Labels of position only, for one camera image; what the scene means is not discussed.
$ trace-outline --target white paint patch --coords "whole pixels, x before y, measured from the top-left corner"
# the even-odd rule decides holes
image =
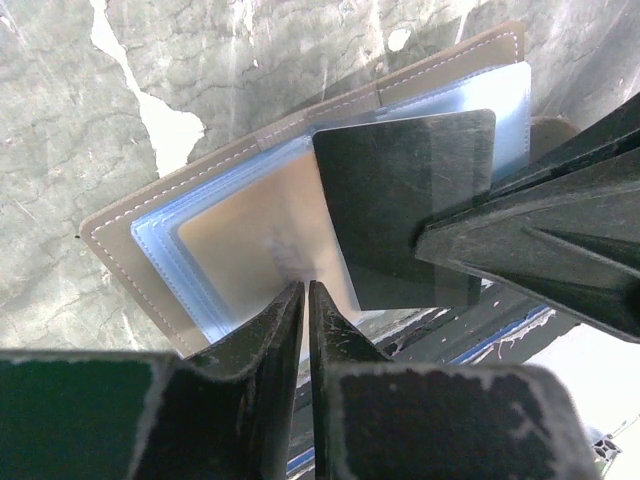
[[[636,84],[638,83],[638,79],[640,79],[640,69],[635,73],[631,82],[629,82],[629,86],[624,89],[625,102],[631,98],[631,95],[635,95],[637,93],[638,89],[636,88]]]
[[[327,93],[327,76],[329,75],[329,62],[326,58],[322,59],[322,98],[321,102],[324,102],[324,97]]]
[[[515,345],[516,341],[522,340],[525,337],[525,335],[527,335],[531,330],[534,330],[534,329],[536,329],[538,327],[542,327],[543,325],[546,325],[546,323],[549,321],[549,319],[551,317],[554,317],[555,315],[556,315],[556,311],[555,310],[551,310],[550,308],[544,309],[542,312],[540,312],[538,315],[533,317],[528,323],[526,323],[522,327],[518,328],[516,331],[513,331],[512,333],[509,333],[509,334],[505,335],[504,337],[500,338],[499,340],[496,340],[492,344],[488,345],[484,350],[478,352],[475,357],[473,357],[473,358],[471,358],[469,360],[469,364],[477,365],[487,355],[489,355],[491,352],[495,351],[496,348],[498,349],[498,351],[497,351],[498,358],[500,360],[502,360],[502,345],[504,343],[510,342],[511,345],[509,345],[509,348],[513,348],[513,346]]]
[[[380,23],[380,3],[378,0],[372,0],[371,10],[369,12],[368,30],[371,32],[372,39],[367,41],[367,45],[371,46],[366,51],[363,46],[358,49],[358,56],[363,67],[369,65],[372,60],[384,55],[384,34]]]
[[[100,280],[102,280],[103,285],[107,287],[111,285],[111,277],[111,271],[103,264],[100,264]]]
[[[391,32],[387,40],[387,46],[392,52],[399,52],[407,44],[407,40],[411,36],[411,30],[407,28],[399,28]]]
[[[11,21],[7,17],[0,16],[0,22],[4,23],[5,27],[7,27],[11,33],[16,33],[13,25],[11,25]]]
[[[249,32],[249,36],[253,36],[253,15],[255,14],[255,6],[250,0],[242,2],[244,6],[244,19],[243,22],[245,28]]]
[[[466,10],[462,16],[460,16],[460,25],[458,25],[458,33],[456,33],[456,39],[453,42],[454,45],[457,45],[458,43],[460,43],[460,40],[462,40],[462,34],[464,33],[464,26],[467,23],[467,17],[469,16],[469,10]]]
[[[136,340],[135,335],[133,334],[133,330],[131,329],[131,324],[129,323],[129,317],[127,317],[124,313],[122,313],[122,322],[124,324],[124,331],[127,334],[127,338],[129,339],[129,343],[135,350],[142,350],[142,347]]]
[[[158,175],[163,177],[187,164],[187,158],[194,145],[204,136],[204,125],[193,113],[172,110],[159,98],[140,90],[129,67],[126,51],[118,42],[107,20],[106,1],[90,2],[94,10],[91,41],[122,68],[127,87],[140,103],[140,117],[149,132],[151,146],[156,152]]]

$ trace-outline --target marble surface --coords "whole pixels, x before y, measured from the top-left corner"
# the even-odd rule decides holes
[[[101,2],[0,2],[2,348],[170,348],[76,238],[174,167],[140,102],[169,133],[201,122],[179,166],[507,19],[528,25],[536,113],[584,128],[640,89],[631,0]],[[92,42],[104,7],[120,63]]]

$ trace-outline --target dark card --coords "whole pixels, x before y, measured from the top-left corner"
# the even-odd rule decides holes
[[[313,137],[333,226],[363,310],[475,303],[480,280],[414,257],[424,225],[486,199],[495,115],[433,115]]]

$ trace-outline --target peeling paint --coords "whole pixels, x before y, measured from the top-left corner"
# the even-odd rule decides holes
[[[109,286],[111,285],[112,274],[109,269],[104,265],[100,264],[100,280],[102,280],[103,285]]]
[[[503,344],[510,342],[511,345],[509,346],[509,348],[513,348],[513,346],[515,345],[515,343],[518,340],[522,340],[531,330],[534,330],[534,329],[536,329],[538,327],[542,327],[543,325],[545,325],[549,321],[549,319],[551,317],[554,317],[555,315],[556,315],[556,311],[555,310],[551,310],[550,308],[544,309],[538,315],[533,317],[529,322],[524,324],[522,327],[518,328],[515,332],[512,332],[512,333],[510,333],[508,335],[505,335],[504,337],[500,338],[499,340],[496,340],[492,344],[488,345],[484,350],[481,350],[480,352],[478,352],[478,354],[474,358],[471,359],[469,364],[470,365],[477,365],[484,358],[486,358],[489,354],[494,352],[496,350],[496,348],[498,349],[497,350],[498,358],[500,360],[502,360],[502,345]]]
[[[196,142],[204,136],[204,125],[193,113],[173,110],[159,98],[140,90],[129,66],[126,50],[118,42],[107,19],[106,1],[90,2],[94,10],[91,41],[122,68],[126,85],[140,104],[140,117],[156,153],[158,175],[163,177],[187,164]]]
[[[138,340],[136,340],[136,337],[133,334],[133,330],[131,329],[131,323],[129,322],[129,317],[127,317],[124,314],[124,312],[122,313],[122,321],[124,323],[124,331],[127,334],[127,338],[129,339],[129,343],[131,344],[131,347],[133,347],[135,350],[142,350],[142,347],[138,343]]]
[[[363,67],[369,65],[369,63],[384,55],[384,34],[382,33],[382,26],[380,22],[381,13],[380,13],[380,3],[378,0],[373,0],[371,2],[371,11],[369,12],[369,30],[372,31],[373,39],[369,45],[372,46],[371,49],[367,49],[364,51],[363,47],[359,49],[360,62]]]
[[[253,17],[255,15],[256,6],[251,0],[244,0],[242,2],[242,7],[243,7],[242,11],[244,12],[244,19],[242,20],[242,23],[244,23],[244,27],[247,29],[247,32],[249,34],[249,44],[251,45],[252,48],[255,48],[256,39],[255,39],[255,31],[254,31],[255,24],[253,23]],[[258,68],[258,59],[255,57],[255,55],[253,57],[253,66]]]
[[[0,16],[0,22],[4,23],[11,33],[16,33],[13,25],[11,25],[11,21],[7,17]]]

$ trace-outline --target card wallet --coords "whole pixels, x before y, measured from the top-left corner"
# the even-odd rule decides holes
[[[87,218],[81,236],[177,351],[183,356],[196,353],[211,341],[139,248],[131,234],[132,222],[260,152],[299,136],[311,125],[351,118],[474,72],[523,59],[523,25],[504,23],[362,88],[289,115],[157,180]]]

